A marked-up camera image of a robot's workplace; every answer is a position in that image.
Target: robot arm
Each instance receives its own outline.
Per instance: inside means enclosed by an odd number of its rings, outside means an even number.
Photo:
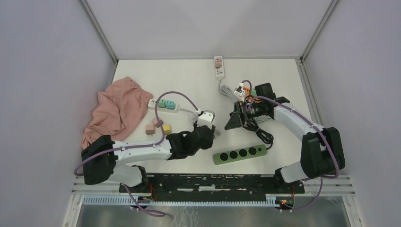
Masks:
[[[195,155],[199,149],[211,148],[215,131],[214,117],[212,111],[201,112],[198,120],[194,123],[192,132],[182,131],[170,134],[157,146],[149,146],[157,141],[126,143],[112,141],[110,135],[101,136],[82,151],[82,160],[107,149],[114,149],[114,151],[100,155],[83,165],[85,184],[97,184],[110,180],[126,184],[129,187],[146,186],[148,177],[145,168],[128,166],[127,163],[183,159]]]
[[[230,119],[224,128],[225,130],[239,128],[247,124],[250,118],[268,115],[293,132],[302,141],[301,158],[300,161],[294,164],[276,170],[275,176],[279,180],[291,183],[306,178],[316,178],[336,171],[327,147],[321,148],[321,145],[326,145],[321,138],[321,134],[328,142],[339,169],[345,167],[340,133],[337,129],[334,127],[324,128],[312,122],[300,114],[289,103],[288,99],[284,97],[276,98],[270,83],[256,86],[255,91],[257,97],[261,98],[250,104],[245,102],[234,103],[234,111],[230,114]]]

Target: pink cloth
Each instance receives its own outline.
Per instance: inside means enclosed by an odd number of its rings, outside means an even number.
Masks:
[[[126,139],[148,112],[153,95],[144,91],[131,78],[120,79],[97,94],[98,106],[85,128],[81,147],[85,149],[102,135],[112,140]]]

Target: black power cord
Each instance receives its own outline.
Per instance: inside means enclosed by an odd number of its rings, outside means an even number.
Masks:
[[[263,143],[270,145],[268,148],[266,148],[267,150],[273,146],[273,135],[259,128],[258,123],[256,123],[255,119],[249,119],[247,123],[243,125],[243,128],[248,131],[254,131],[256,135],[263,141]]]

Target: yellow plug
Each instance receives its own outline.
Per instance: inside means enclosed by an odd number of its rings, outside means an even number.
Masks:
[[[170,135],[171,134],[171,126],[169,124],[164,124],[163,125],[163,130],[165,135]]]

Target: white wall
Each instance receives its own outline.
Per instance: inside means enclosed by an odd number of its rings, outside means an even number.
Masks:
[[[119,59],[300,56],[331,0],[88,0]]]
[[[343,0],[306,60],[366,226],[400,226],[401,1]]]
[[[0,226],[61,225],[113,63],[77,0],[0,3]]]

